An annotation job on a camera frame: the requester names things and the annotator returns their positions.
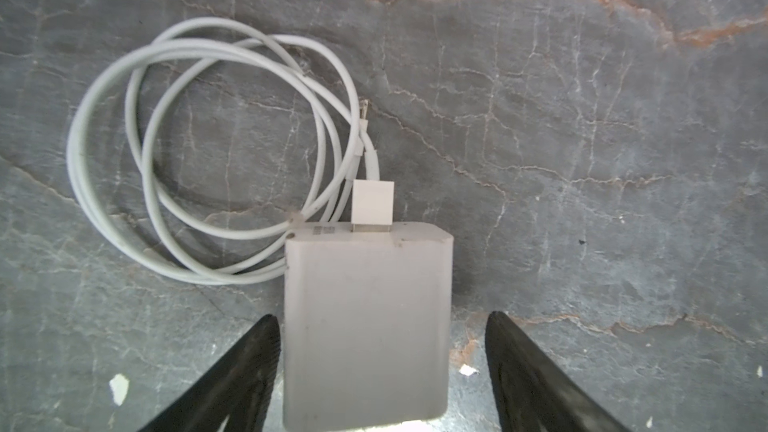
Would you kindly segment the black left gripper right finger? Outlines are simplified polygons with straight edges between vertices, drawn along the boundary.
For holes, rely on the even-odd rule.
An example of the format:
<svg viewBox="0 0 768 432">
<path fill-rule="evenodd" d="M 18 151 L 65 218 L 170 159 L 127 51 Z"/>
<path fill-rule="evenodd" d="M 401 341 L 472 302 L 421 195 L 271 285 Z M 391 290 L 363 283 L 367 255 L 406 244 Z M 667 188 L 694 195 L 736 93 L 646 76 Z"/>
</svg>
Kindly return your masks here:
<svg viewBox="0 0 768 432">
<path fill-rule="evenodd" d="M 485 352 L 503 431 L 625 431 L 511 318 L 489 314 Z"/>
</svg>

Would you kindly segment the white charger with cable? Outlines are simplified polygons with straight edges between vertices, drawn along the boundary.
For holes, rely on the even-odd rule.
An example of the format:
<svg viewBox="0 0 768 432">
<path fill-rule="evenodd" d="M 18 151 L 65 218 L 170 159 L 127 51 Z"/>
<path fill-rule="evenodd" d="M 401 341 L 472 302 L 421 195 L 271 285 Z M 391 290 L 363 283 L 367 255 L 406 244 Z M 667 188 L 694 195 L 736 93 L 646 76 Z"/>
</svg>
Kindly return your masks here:
<svg viewBox="0 0 768 432">
<path fill-rule="evenodd" d="M 303 204 L 275 224 L 232 228 L 185 208 L 156 169 L 168 114 L 221 63 L 257 70 L 309 106 L 315 166 Z M 93 118 L 124 88 L 124 125 L 154 247 L 122 233 L 90 173 Z M 277 317 L 283 420 L 290 431 L 339 431 L 424 421 L 448 402 L 453 237 L 393 218 L 395 184 L 380 169 L 356 84 L 333 50 L 216 17 L 180 22 L 106 67 L 69 131 L 69 180 L 86 217 L 124 255 L 192 285 L 282 279 Z"/>
</svg>

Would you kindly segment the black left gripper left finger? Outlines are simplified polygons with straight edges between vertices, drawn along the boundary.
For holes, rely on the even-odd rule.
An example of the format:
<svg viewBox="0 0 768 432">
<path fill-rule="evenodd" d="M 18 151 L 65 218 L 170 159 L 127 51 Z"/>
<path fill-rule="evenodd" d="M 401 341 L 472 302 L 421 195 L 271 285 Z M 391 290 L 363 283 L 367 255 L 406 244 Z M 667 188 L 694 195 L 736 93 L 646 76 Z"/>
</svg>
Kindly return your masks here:
<svg viewBox="0 0 768 432">
<path fill-rule="evenodd" d="M 144 431 L 261 431 L 281 351 L 278 318 L 251 327 Z"/>
</svg>

